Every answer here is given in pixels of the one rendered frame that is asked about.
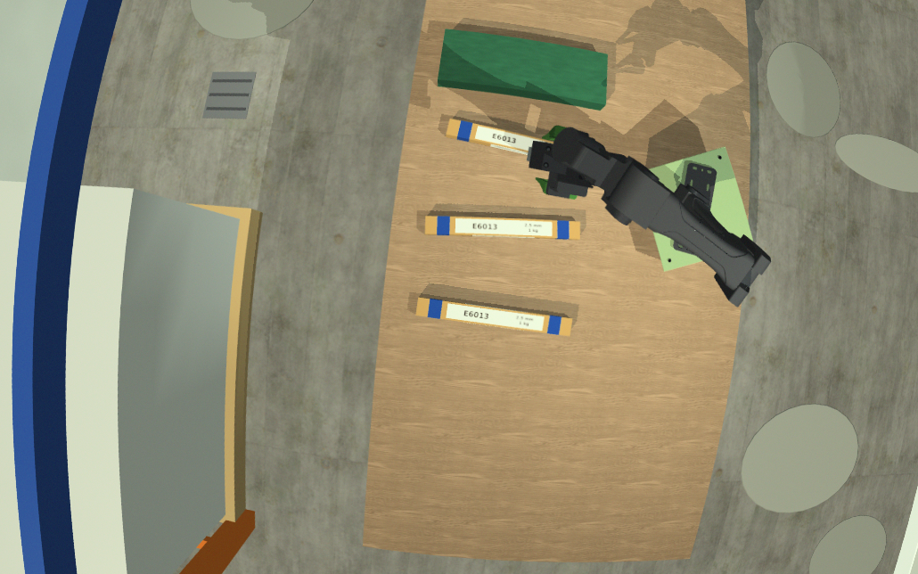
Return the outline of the tan welding electrode pack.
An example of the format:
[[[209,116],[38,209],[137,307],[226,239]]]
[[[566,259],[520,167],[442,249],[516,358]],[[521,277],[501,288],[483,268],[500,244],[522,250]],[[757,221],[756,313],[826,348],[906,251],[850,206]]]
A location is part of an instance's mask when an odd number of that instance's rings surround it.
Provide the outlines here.
[[[497,217],[425,216],[425,234],[579,240],[580,222]]]
[[[553,142],[510,131],[450,119],[446,137],[528,155],[533,141]]]
[[[417,316],[570,336],[572,318],[418,297]]]

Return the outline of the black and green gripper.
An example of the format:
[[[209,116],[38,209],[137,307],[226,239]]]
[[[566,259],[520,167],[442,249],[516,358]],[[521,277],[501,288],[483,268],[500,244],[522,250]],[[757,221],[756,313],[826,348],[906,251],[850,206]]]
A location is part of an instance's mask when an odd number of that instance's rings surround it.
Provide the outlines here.
[[[554,141],[554,138],[566,127],[554,126],[550,132],[543,136],[542,139]],[[588,187],[567,184],[557,181],[557,173],[549,172],[548,181],[547,179],[535,177],[543,192],[547,195],[552,195],[552,197],[562,197],[567,199],[575,200],[577,197],[586,197]],[[555,188],[554,188],[555,187]]]

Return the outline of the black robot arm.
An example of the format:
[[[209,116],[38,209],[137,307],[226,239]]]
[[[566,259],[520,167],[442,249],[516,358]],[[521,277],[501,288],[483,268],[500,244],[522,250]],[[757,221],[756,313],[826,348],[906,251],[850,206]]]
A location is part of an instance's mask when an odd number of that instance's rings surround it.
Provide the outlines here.
[[[601,199],[614,218],[625,226],[633,220],[645,230],[665,235],[674,240],[675,250],[701,259],[716,272],[718,286],[736,307],[771,263],[755,242],[729,233],[712,215],[717,177],[713,168],[689,163],[684,185],[680,183],[673,193],[642,163],[607,152],[574,127],[564,128],[553,143],[533,141],[527,161],[529,168],[557,173],[559,182],[602,188]]]

